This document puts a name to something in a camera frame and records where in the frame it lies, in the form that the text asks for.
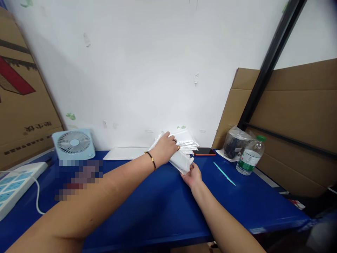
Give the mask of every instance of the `bottle cap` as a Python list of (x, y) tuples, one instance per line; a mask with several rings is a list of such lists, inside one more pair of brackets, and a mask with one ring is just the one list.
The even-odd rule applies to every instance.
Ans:
[(262, 142), (264, 142), (264, 141), (266, 141), (266, 137), (264, 137), (263, 135), (258, 135), (258, 136), (256, 136), (256, 139), (258, 140), (258, 141), (262, 141)]

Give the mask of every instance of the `small desk fan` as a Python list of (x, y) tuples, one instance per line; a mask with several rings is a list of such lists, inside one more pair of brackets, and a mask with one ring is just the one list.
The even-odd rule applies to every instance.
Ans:
[(60, 161), (88, 160), (95, 156), (89, 129), (56, 132), (52, 139)]

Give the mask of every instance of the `plastic bottle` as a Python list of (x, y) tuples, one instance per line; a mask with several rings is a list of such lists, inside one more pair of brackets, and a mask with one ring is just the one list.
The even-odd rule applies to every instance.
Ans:
[(264, 152), (264, 142), (266, 137), (258, 135), (254, 141), (249, 143), (236, 165), (236, 170), (243, 175), (250, 175), (259, 162)]

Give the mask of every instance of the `power strip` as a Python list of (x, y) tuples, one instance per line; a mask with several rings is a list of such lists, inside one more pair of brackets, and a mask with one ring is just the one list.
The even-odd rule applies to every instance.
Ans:
[(8, 174), (0, 180), (0, 221), (34, 183), (34, 178), (37, 179), (47, 167), (45, 162), (27, 164), (8, 171)]

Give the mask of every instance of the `white power cord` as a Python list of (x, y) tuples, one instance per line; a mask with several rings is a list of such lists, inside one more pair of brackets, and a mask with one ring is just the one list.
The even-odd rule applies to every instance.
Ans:
[[(17, 172), (17, 171), (0, 171), (0, 173), (17, 173), (17, 174), (21, 174), (21, 173), (25, 173), (25, 172)], [(34, 178), (33, 176), (29, 175), (29, 177), (31, 177), (32, 179), (34, 179), (36, 185), (38, 186), (38, 193), (36, 195), (36, 210), (39, 214), (44, 215), (45, 213), (42, 212), (39, 208), (39, 196), (40, 196), (40, 184), (39, 182), (36, 180), (36, 178)]]

